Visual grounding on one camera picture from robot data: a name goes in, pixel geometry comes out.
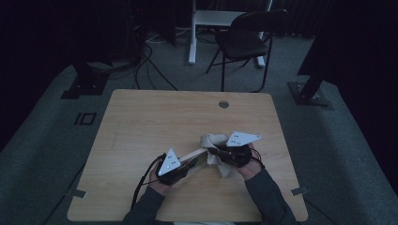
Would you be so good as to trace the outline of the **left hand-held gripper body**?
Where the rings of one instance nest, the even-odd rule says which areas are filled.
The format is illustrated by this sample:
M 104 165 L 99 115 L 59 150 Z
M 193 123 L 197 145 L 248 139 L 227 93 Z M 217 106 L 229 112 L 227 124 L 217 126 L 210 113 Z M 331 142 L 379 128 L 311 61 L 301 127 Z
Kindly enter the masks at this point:
M 170 149 L 168 153 L 162 157 L 161 165 L 157 168 L 156 174 L 158 180 L 162 184 L 171 186 L 185 177 L 183 173 L 186 170 L 188 170 L 186 167 L 181 166 L 181 162 L 176 156 L 175 151 Z

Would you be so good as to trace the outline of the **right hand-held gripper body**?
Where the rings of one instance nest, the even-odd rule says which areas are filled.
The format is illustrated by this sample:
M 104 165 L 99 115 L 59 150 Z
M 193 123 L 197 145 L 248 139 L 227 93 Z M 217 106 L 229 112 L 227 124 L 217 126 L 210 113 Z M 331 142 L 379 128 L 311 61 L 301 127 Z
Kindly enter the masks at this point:
M 222 147 L 222 161 L 241 168 L 252 158 L 250 143 L 259 141 L 260 135 L 233 131 L 226 144 Z

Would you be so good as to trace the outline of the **grey cloth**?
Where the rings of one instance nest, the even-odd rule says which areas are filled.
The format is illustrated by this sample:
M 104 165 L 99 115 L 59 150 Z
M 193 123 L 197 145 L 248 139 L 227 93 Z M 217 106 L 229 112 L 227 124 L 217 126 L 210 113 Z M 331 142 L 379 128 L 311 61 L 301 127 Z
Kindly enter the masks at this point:
M 222 178 L 227 177 L 232 168 L 228 164 L 222 162 L 218 156 L 211 154 L 210 149 L 215 148 L 218 150 L 218 145 L 226 143 L 227 141 L 228 137 L 225 134 L 207 133 L 200 138 L 200 146 L 205 148 L 208 152 L 207 164 L 217 166 Z

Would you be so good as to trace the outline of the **white book with green leaf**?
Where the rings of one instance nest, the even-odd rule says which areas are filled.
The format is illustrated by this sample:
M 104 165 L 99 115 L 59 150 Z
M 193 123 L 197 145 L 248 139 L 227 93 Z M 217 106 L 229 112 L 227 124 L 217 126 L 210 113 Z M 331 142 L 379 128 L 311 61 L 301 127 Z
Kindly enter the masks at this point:
M 207 156 L 208 156 L 207 150 L 205 148 L 200 148 L 182 157 L 180 159 L 180 162 L 182 163 L 185 160 L 195 159 L 196 164 L 192 168 L 188 169 L 196 169 L 202 167 L 203 165 L 207 165 Z

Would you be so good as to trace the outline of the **person's left hand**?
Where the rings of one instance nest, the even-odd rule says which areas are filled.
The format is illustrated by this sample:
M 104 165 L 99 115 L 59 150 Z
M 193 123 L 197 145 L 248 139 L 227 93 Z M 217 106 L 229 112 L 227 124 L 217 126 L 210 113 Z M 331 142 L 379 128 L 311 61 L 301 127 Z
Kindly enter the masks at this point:
M 157 166 L 150 171 L 149 174 L 149 186 L 153 188 L 156 192 L 158 192 L 162 196 L 166 196 L 170 190 L 171 186 L 167 186 L 158 181 L 158 177 L 156 174 Z

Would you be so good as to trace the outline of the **person's right hand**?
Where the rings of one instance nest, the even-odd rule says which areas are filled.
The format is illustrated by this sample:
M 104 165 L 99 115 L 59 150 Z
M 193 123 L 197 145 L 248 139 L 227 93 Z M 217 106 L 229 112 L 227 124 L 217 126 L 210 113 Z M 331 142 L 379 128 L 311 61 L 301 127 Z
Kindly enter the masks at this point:
M 252 179 L 265 168 L 261 161 L 261 155 L 258 153 L 258 151 L 254 149 L 251 143 L 249 144 L 249 147 L 252 153 L 250 161 L 243 167 L 237 168 L 237 172 L 243 177 L 244 180 Z

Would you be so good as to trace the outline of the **black stand base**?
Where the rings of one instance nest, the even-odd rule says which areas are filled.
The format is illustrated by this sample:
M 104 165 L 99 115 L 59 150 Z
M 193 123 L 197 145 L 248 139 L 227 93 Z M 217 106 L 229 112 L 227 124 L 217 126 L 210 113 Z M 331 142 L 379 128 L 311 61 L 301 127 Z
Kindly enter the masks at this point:
M 325 111 L 333 111 L 331 102 L 320 89 L 322 82 L 321 78 L 310 76 L 307 82 L 289 82 L 287 85 L 297 105 L 316 106 Z
M 80 96 L 101 96 L 110 77 L 108 72 L 96 71 L 86 62 L 72 64 L 77 75 L 61 98 L 77 99 Z

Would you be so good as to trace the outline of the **black folding chair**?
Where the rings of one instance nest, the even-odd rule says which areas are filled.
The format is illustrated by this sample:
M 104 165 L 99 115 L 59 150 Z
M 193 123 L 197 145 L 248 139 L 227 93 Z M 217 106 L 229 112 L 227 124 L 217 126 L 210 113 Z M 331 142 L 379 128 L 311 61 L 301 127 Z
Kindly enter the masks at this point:
M 257 57 L 266 57 L 263 80 L 254 93 L 262 91 L 266 84 L 273 35 L 283 26 L 288 17 L 286 9 L 246 12 L 237 16 L 226 31 L 215 35 L 218 46 L 206 73 L 215 66 L 222 66 L 222 86 L 224 91 L 225 68 L 227 64 L 243 61 L 247 63 Z

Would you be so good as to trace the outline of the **white desk frame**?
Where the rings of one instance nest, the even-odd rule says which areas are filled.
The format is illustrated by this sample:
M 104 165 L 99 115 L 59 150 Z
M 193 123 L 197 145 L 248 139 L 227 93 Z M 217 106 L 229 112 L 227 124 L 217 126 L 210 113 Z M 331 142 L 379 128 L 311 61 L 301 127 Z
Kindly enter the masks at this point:
M 196 26 L 229 26 L 241 11 L 219 11 L 209 9 L 197 9 L 196 0 L 191 0 L 191 44 L 189 50 L 188 64 L 194 65 L 196 62 Z

